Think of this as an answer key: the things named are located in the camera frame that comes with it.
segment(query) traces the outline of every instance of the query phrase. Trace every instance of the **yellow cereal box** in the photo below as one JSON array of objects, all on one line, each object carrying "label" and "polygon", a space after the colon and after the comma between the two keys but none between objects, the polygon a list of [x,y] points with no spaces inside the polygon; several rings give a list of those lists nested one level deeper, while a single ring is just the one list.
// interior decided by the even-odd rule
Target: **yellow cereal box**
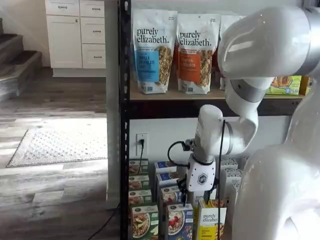
[{"label": "yellow cereal box", "polygon": [[[199,201],[197,240],[218,240],[218,200]],[[220,237],[224,234],[227,208],[223,201],[220,201]]]},{"label": "yellow cereal box", "polygon": [[312,78],[309,76],[303,76],[301,78],[301,85],[299,93],[301,95],[307,95],[312,87]]}]

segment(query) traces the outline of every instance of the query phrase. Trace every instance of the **black cable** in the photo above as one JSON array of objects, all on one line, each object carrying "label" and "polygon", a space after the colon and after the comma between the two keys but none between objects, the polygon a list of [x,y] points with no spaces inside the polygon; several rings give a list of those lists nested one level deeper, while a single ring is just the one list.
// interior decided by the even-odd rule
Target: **black cable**
[{"label": "black cable", "polygon": [[98,231],[96,231],[94,234],[91,235],[91,237],[88,238],[88,240],[91,240],[94,238],[95,235],[97,235],[98,233],[100,233],[102,231],[102,229],[104,229],[108,223],[110,222],[110,220],[114,217],[114,215],[116,214],[118,208],[120,207],[120,203],[118,204],[118,206],[116,207],[116,209],[113,211],[112,215],[109,217],[109,219],[105,222],[105,224],[103,224],[102,227],[100,227],[100,229]]},{"label": "black cable", "polygon": [[183,149],[186,148],[186,144],[185,144],[184,141],[175,141],[174,143],[172,143],[171,146],[170,146],[169,149],[168,149],[168,152],[167,152],[167,156],[168,156],[169,161],[170,161],[173,165],[175,165],[175,166],[177,166],[177,167],[190,168],[190,164],[189,164],[189,163],[187,163],[187,164],[176,163],[176,162],[174,162],[174,161],[171,159],[171,157],[170,157],[170,150],[172,149],[172,147],[173,147],[174,145],[177,145],[177,144],[181,144],[182,147],[183,147]]},{"label": "black cable", "polygon": [[141,170],[141,162],[142,162],[142,155],[144,153],[144,148],[145,148],[145,140],[144,139],[140,139],[138,143],[141,144],[141,155],[140,155],[139,168],[138,168],[138,172],[136,173],[136,175],[138,175],[140,173],[140,170]]},{"label": "black cable", "polygon": [[220,206],[220,179],[221,179],[221,155],[222,155],[222,145],[224,142],[225,135],[225,125],[226,120],[223,120],[222,124],[222,135],[221,135],[221,144],[220,144],[220,152],[219,152],[219,166],[218,166],[218,175],[219,175],[219,184],[218,184],[218,240],[220,240],[220,219],[221,219],[221,206]]}]

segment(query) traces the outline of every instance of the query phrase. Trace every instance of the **black metal shelf frame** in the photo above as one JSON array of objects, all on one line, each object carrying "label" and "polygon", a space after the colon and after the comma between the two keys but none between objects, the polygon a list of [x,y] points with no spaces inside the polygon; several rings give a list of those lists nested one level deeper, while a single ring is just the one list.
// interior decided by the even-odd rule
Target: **black metal shelf frame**
[{"label": "black metal shelf frame", "polygon": [[[118,107],[120,160],[120,239],[129,237],[129,134],[130,119],[196,118],[204,104],[220,108],[225,117],[235,116],[224,99],[131,100],[131,0],[118,0]],[[259,116],[292,115],[302,99],[264,99]]]},{"label": "black metal shelf frame", "polygon": [[131,0],[118,0],[120,239],[128,239]]}]

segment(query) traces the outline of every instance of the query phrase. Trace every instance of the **electrical outlet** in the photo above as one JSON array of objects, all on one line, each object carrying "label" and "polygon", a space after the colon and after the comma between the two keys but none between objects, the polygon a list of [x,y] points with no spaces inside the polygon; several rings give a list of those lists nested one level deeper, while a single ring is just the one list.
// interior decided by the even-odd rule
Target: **electrical outlet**
[{"label": "electrical outlet", "polygon": [[142,153],[142,158],[144,156],[147,156],[148,155],[148,133],[137,133],[136,136],[135,136],[135,145],[136,145],[136,157],[139,157],[141,156],[141,151],[142,151],[142,145],[140,144],[140,140],[141,139],[144,139],[144,147],[143,147],[143,153]]}]

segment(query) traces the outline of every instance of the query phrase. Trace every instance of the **power cord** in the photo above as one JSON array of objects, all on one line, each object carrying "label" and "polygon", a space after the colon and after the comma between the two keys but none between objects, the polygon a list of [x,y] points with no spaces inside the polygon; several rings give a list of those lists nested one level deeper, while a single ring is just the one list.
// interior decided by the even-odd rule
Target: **power cord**
[{"label": "power cord", "polygon": [[[145,140],[144,139],[140,139],[139,142],[141,144],[141,155],[140,155],[140,163],[139,163],[139,169],[137,172],[137,175],[140,173],[141,170],[141,159],[142,159],[142,155],[144,154],[144,148],[145,148]],[[110,222],[110,220],[114,217],[114,215],[116,214],[118,208],[120,207],[120,203],[118,204],[118,206],[116,207],[116,209],[114,210],[114,212],[112,213],[112,215],[109,217],[109,219],[105,222],[105,224],[103,224],[102,227],[100,227],[100,229],[98,231],[96,231],[94,234],[91,235],[91,237],[88,238],[88,240],[91,240],[95,237],[95,235],[97,235],[98,233],[100,233],[102,231],[102,229],[104,229],[108,223]]]},{"label": "power cord", "polygon": [[140,155],[140,162],[139,162],[139,168],[138,168],[138,172],[136,173],[136,175],[138,175],[140,173],[141,170],[141,159],[142,159],[142,155],[144,154],[144,148],[145,148],[145,140],[144,139],[140,139],[138,141],[138,143],[141,144],[141,155]]},{"label": "power cord", "polygon": [[116,207],[116,209],[113,211],[112,215],[108,218],[108,220],[105,222],[105,224],[103,224],[102,227],[100,227],[100,229],[98,231],[96,231],[94,234],[91,235],[91,237],[88,238],[88,240],[91,240],[95,237],[95,235],[97,235],[98,233],[100,233],[102,231],[102,229],[104,229],[108,223],[110,222],[110,220],[114,217],[114,215],[116,214],[118,208],[120,207],[120,203],[118,204],[118,206]]}]

